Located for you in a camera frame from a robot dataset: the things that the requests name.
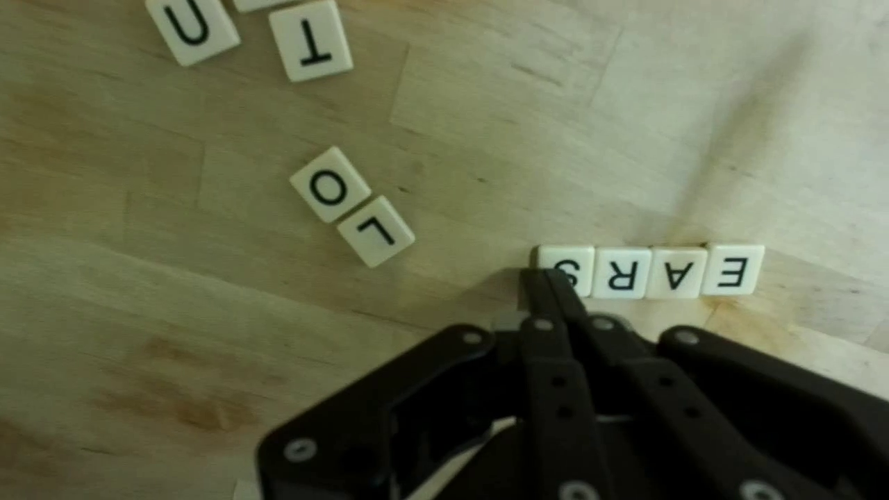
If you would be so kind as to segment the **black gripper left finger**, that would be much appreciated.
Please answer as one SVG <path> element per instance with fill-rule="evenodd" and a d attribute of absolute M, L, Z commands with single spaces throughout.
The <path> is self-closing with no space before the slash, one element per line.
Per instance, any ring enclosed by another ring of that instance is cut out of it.
<path fill-rule="evenodd" d="M 614 480 L 604 434 L 560 302 L 569 283 L 554 270 L 522 270 L 521 292 L 528 316 L 521 331 L 521 361 L 528 397 L 535 488 L 540 500 L 611 500 Z"/>

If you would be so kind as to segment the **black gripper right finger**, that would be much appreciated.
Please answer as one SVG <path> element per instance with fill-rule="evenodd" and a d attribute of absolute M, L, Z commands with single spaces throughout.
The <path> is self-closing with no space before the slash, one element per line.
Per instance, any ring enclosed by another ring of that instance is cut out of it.
<path fill-rule="evenodd" d="M 688 370 L 621 320 L 589 316 L 560 270 L 551 295 L 593 402 L 631 420 L 639 456 L 660 461 L 675 500 L 828 500 L 813 477 L 756 449 Z"/>

